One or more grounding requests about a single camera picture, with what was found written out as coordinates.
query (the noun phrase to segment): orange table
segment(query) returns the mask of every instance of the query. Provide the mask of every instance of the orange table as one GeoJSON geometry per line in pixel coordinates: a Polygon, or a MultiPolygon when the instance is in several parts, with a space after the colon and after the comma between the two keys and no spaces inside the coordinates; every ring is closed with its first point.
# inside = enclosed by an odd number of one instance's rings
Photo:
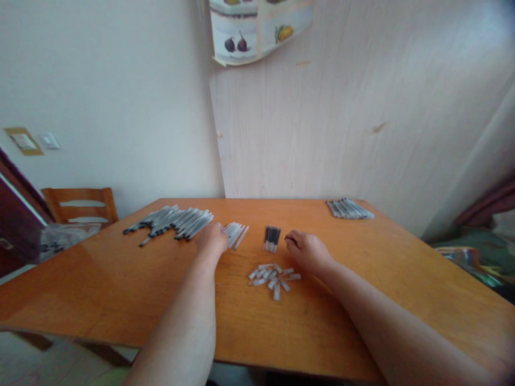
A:
{"type": "Polygon", "coordinates": [[[222,224],[250,225],[237,251],[216,270],[215,359],[362,381],[382,377],[343,308],[302,272],[283,238],[262,251],[265,225],[320,236],[335,259],[495,373],[512,358],[515,307],[368,205],[373,220],[342,220],[322,200],[160,199],[0,286],[0,325],[12,330],[141,347],[195,254],[195,243],[168,232],[144,248],[147,231],[122,231],[164,205],[209,209],[222,224]],[[273,300],[248,286],[258,265],[294,267],[302,281],[273,300]]]}

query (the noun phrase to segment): hand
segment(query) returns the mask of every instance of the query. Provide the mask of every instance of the hand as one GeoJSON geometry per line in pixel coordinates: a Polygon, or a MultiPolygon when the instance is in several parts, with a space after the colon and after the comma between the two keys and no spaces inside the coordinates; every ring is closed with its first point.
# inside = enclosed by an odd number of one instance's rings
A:
{"type": "Polygon", "coordinates": [[[314,234],[293,230],[284,239],[297,263],[315,276],[319,277],[335,263],[325,244],[314,234]]]}
{"type": "Polygon", "coordinates": [[[227,249],[229,238],[225,233],[225,228],[219,222],[208,224],[197,236],[197,255],[220,255],[227,249]]]}

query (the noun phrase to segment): forearm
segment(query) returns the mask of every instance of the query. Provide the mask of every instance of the forearm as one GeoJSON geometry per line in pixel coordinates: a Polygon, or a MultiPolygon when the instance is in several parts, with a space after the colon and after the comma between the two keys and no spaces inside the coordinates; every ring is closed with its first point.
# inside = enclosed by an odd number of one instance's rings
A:
{"type": "Polygon", "coordinates": [[[331,264],[320,279],[343,304],[389,385],[492,385],[472,359],[345,266],[331,264]]]}
{"type": "Polygon", "coordinates": [[[215,354],[217,261],[195,257],[124,385],[205,385],[215,354]]]}

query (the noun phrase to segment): pile of pens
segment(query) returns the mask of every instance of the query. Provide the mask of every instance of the pile of pens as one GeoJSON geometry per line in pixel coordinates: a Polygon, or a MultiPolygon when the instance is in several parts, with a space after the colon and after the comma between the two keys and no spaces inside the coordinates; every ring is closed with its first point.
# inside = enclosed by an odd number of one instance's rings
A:
{"type": "Polygon", "coordinates": [[[331,209],[334,217],[344,218],[348,220],[364,220],[373,219],[374,214],[367,209],[356,204],[349,198],[339,200],[328,200],[327,205],[331,209]]]}
{"type": "Polygon", "coordinates": [[[247,231],[248,225],[245,228],[245,225],[239,224],[237,222],[227,224],[227,226],[225,227],[225,232],[227,233],[227,236],[229,236],[229,243],[227,244],[227,249],[231,249],[231,247],[234,245],[234,250],[236,250],[236,248],[240,245],[241,241],[245,237],[247,231]]]}
{"type": "Polygon", "coordinates": [[[290,291],[290,286],[286,283],[286,280],[300,280],[300,273],[293,272],[293,268],[283,270],[276,263],[261,264],[248,276],[251,280],[248,284],[257,287],[269,281],[268,288],[274,290],[274,300],[280,300],[281,286],[286,292],[290,291]]]}
{"type": "Polygon", "coordinates": [[[267,225],[267,229],[264,233],[264,244],[263,250],[267,250],[272,253],[277,252],[277,244],[279,243],[279,236],[281,235],[281,228],[267,225]]]}
{"type": "Polygon", "coordinates": [[[143,220],[125,229],[123,234],[135,232],[138,229],[150,228],[149,236],[139,246],[143,247],[151,239],[162,235],[166,231],[175,228],[175,239],[191,240],[198,232],[209,224],[214,215],[209,210],[197,208],[179,209],[177,205],[165,206],[157,212],[152,212],[143,220]]]}

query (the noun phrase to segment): wooden chair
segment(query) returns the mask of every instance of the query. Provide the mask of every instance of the wooden chair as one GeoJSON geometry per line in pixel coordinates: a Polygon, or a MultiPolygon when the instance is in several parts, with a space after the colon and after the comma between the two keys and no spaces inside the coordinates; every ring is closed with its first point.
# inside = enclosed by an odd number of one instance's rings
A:
{"type": "Polygon", "coordinates": [[[102,222],[102,229],[118,221],[116,205],[114,204],[111,188],[103,189],[52,189],[41,190],[47,201],[55,221],[59,224],[69,224],[77,217],[102,217],[108,222],[102,222]],[[105,206],[62,206],[68,201],[98,201],[105,206]]]}

